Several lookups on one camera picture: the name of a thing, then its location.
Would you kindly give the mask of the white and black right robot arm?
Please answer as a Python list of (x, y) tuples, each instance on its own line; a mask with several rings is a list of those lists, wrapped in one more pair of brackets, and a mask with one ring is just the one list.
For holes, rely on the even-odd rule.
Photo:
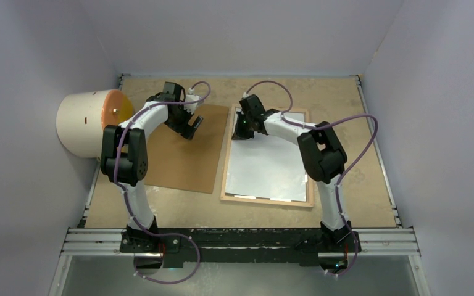
[(341, 203), (342, 193), (337, 188), (345, 172), (346, 152), (333, 128), (323, 129), (328, 123), (306, 123), (291, 120), (277, 109), (265, 109), (258, 96), (245, 94), (239, 101), (232, 140), (252, 139), (256, 134), (275, 136), (299, 148), (306, 174), (316, 182), (323, 206), (321, 221), (323, 246), (336, 251), (351, 234), (351, 222)]

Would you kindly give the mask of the brown hardboard backing board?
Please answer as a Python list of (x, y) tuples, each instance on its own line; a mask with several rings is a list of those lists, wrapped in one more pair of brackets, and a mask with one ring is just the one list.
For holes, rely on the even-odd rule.
[(192, 140), (159, 125), (147, 143), (145, 185), (213, 193), (229, 111), (225, 106), (200, 106), (196, 114), (203, 121)]

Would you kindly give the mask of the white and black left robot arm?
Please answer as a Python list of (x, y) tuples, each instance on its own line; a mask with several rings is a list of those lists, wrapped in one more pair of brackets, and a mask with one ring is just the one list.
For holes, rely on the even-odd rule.
[(135, 239), (135, 244), (144, 252), (154, 251), (161, 237), (144, 187), (149, 168), (146, 148), (149, 136), (158, 126), (166, 125), (191, 140), (203, 121), (201, 116), (192, 117), (207, 97), (207, 94), (196, 94), (193, 87), (185, 89), (180, 84), (166, 82), (161, 92), (146, 99), (141, 110), (103, 130), (101, 173), (123, 195), (129, 216), (125, 230), (127, 240)]

